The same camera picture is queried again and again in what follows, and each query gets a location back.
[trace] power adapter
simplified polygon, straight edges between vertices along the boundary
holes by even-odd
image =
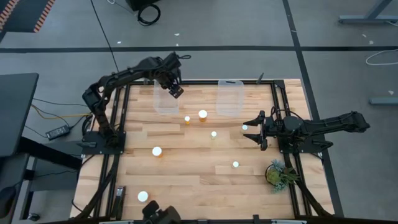
[[[49,141],[59,138],[61,136],[66,136],[70,133],[70,128],[67,125],[64,125],[59,128],[55,128],[54,130],[51,130],[49,132],[46,132],[45,135],[49,139]]]

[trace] white cable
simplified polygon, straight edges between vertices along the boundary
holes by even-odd
[[[376,54],[374,54],[374,55],[368,57],[368,58],[366,59],[366,64],[367,64],[367,65],[375,65],[375,66],[377,66],[377,65],[398,65],[398,62],[392,62],[392,63],[369,63],[369,62],[368,62],[368,60],[369,60],[370,58],[373,58],[373,57],[376,56],[376,55],[383,54],[383,53],[386,53],[386,52],[394,52],[394,51],[397,51],[397,50],[398,50],[398,49],[395,49],[395,50],[383,50],[382,52],[378,52],[378,53],[376,53]]]
[[[396,27],[398,27],[398,25],[397,25],[397,24],[393,24],[392,22],[389,22],[389,21],[387,21],[387,23],[388,23],[388,24],[391,24],[391,25],[393,25],[393,26],[396,26]]]

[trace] black desk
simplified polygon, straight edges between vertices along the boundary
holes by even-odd
[[[73,170],[80,169],[81,159],[21,136],[38,78],[36,73],[0,75],[0,189],[23,180],[33,180],[34,171],[26,169],[29,156]],[[17,195],[11,211],[0,219],[0,223],[12,221],[21,185],[16,185]],[[29,194],[25,199],[20,219],[27,218],[32,196]]]

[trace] yellow cable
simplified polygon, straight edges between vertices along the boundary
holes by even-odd
[[[52,117],[52,118],[46,118],[45,116],[43,116],[40,111],[37,109],[37,107],[35,105],[31,105],[31,107],[33,107],[36,112],[43,118],[43,119],[61,119],[61,118],[75,118],[75,117],[82,117],[82,116],[88,116],[90,114],[71,114],[71,115],[64,115],[64,116],[59,116],[59,117]]]

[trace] black floor line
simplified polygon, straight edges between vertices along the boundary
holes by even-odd
[[[308,104],[310,107],[311,115],[313,119],[320,119],[317,104],[315,102],[315,97],[312,91],[310,77],[308,76],[307,66],[305,65],[304,56],[302,48],[300,47],[299,37],[297,36],[297,30],[294,25],[292,11],[290,10],[288,0],[283,0],[285,12],[287,16],[287,21],[289,23],[290,33],[292,34],[293,44],[295,46],[295,52],[297,55],[298,65],[300,66],[300,71],[303,78],[303,84],[305,87],[305,92],[307,94]],[[338,189],[336,185],[335,176],[333,174],[333,169],[331,166],[331,161],[329,157],[329,152],[327,150],[323,151],[323,166],[325,168],[326,180],[328,182],[331,201],[333,203],[333,209],[335,214],[339,217],[343,217],[343,209],[341,207],[340,197],[338,195]]]
[[[288,51],[295,52],[360,52],[394,50],[398,46],[357,46],[357,47],[300,47],[300,46],[187,46],[187,47],[112,47],[113,52],[170,52],[170,51]],[[65,47],[65,48],[0,48],[0,53],[100,53],[110,52],[108,47]]]

